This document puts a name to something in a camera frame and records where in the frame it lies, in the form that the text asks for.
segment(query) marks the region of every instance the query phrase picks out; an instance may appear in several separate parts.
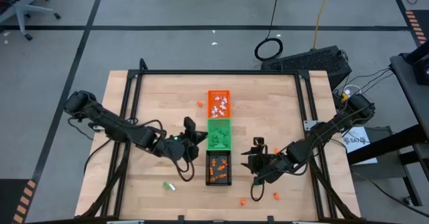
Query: wooden tabletop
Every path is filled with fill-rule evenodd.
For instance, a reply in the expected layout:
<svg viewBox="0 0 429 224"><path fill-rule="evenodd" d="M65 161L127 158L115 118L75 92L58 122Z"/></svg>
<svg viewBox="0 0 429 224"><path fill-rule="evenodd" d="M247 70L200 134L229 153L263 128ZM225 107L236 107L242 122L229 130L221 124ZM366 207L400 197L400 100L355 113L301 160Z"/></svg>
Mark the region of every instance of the wooden tabletop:
<svg viewBox="0 0 429 224"><path fill-rule="evenodd" d="M103 106L116 114L121 108L126 76L126 71L112 71L107 82ZM335 108L327 75L313 71L310 76L319 120L328 121ZM302 88L310 116L304 81ZM131 111L133 89L134 85L126 117ZM189 116L197 130L206 131L207 91L217 89L231 91L233 185L205 186L206 140L199 145L200 155L194 161L195 177L190 182L180 179L171 160L151 156L132 146L120 218L177 220L178 215L184 215L186 220L263 221L273 215L276 221L317 220L309 171L303 176L284 174L275 183L266 184L265 196L256 203L250 198L253 175L240 165L247 161L240 153L250 149L255 136L265 138L269 152L304 137L293 76L144 75L137 118L141 123L159 119L168 135L176 135L184 130L183 118ZM199 107L197 101L202 101L204 107ZM342 141L339 134L334 139ZM106 140L104 133L96 133L91 151ZM104 188L112 149L113 144L106 146L89 162L77 215L85 212ZM360 215L344 147L330 142L325 153L332 187L350 210ZM176 191L164 190L163 181L173 183ZM280 195L279 201L273 197L275 192ZM109 214L113 213L115 197L116 189L111 195ZM243 207L239 204L242 198L247 198ZM327 205L324 210L328 215Z"/></svg>

